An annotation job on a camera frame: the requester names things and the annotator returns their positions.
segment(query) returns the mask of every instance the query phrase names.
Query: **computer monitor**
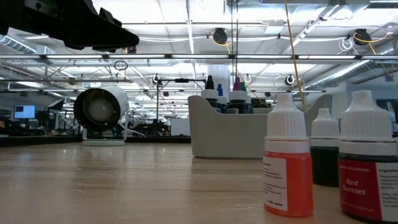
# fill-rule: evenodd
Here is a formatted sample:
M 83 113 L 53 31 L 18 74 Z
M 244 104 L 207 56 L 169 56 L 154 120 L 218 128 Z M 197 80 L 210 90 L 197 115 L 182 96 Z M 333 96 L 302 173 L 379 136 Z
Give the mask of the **computer monitor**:
M 35 109 L 34 105 L 17 105 L 14 107 L 14 119 L 34 119 Z

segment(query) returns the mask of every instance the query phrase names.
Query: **red dropper bottle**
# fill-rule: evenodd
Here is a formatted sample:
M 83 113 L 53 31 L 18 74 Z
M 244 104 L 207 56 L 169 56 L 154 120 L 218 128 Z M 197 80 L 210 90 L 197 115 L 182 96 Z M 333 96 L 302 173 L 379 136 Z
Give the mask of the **red dropper bottle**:
M 263 157 L 266 210 L 288 217 L 313 214 L 312 163 L 304 114 L 290 93 L 278 95 L 268 114 L 268 136 Z

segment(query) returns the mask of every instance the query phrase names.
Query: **desk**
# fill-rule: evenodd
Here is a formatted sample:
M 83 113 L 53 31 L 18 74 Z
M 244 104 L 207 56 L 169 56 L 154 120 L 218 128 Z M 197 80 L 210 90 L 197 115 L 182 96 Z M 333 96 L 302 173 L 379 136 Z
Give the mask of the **desk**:
M 189 144 L 3 148 L 0 167 L 0 223 L 360 223 L 328 187 L 313 217 L 271 214 L 261 161 L 196 159 Z

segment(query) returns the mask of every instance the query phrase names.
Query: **yellow cable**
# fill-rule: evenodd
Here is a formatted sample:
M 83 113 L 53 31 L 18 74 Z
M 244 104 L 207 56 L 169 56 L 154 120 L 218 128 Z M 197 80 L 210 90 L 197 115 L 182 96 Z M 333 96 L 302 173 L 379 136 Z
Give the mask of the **yellow cable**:
M 356 34 L 357 34 L 357 33 L 355 33 L 355 34 L 353 35 L 354 39 L 359 40 L 359 41 L 364 42 L 364 43 L 376 43 L 376 42 L 379 42 L 380 40 L 384 40 L 385 38 L 388 37 L 388 33 L 387 33 L 383 38 L 378 39 L 378 40 L 361 40 L 361 39 L 359 39 L 359 38 L 356 37 Z
M 369 44 L 369 46 L 371 47 L 373 53 L 374 53 L 375 55 L 377 55 L 377 53 L 376 53 L 376 51 L 374 50 L 372 44 Z M 383 63 L 381 63 L 381 66 L 383 66 L 384 71 L 385 71 L 396 83 L 398 83 L 398 80 L 396 80 L 396 79 L 394 78 L 394 76 L 388 71 L 388 69 L 384 66 Z
M 294 44 L 293 44 L 293 37 L 292 37 L 292 28 L 290 27 L 289 11 L 287 9 L 287 0 L 285 0 L 285 10 L 286 10 L 286 17 L 287 17 L 287 27 L 289 28 L 289 35 L 290 35 L 290 45 L 292 46 L 292 55 L 293 55 L 294 71 L 295 71 L 295 74 L 296 74 L 297 86 L 298 86 L 298 90 L 300 91 L 301 102 L 302 102 L 303 105 L 305 105 L 304 94 L 303 94 L 303 91 L 301 89 L 301 82 L 300 82 L 300 79 L 299 79 L 299 71 L 297 70 L 297 62 L 296 62 L 296 56 L 295 56 Z
M 228 53 L 229 53 L 229 54 L 231 54 L 231 51 L 229 50 L 229 47 L 228 47 L 228 45 L 225 45 L 225 47 L 227 48 L 227 50 L 228 50 Z

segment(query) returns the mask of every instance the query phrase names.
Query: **blue bottle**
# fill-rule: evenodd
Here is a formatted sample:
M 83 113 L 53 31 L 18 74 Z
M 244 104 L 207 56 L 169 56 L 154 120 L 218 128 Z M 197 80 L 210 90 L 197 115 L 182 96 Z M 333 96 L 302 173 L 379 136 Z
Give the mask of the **blue bottle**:
M 217 91 L 218 91 L 218 103 L 220 104 L 221 113 L 226 114 L 227 99 L 225 96 L 223 96 L 223 87 L 221 86 L 221 84 L 218 84 Z

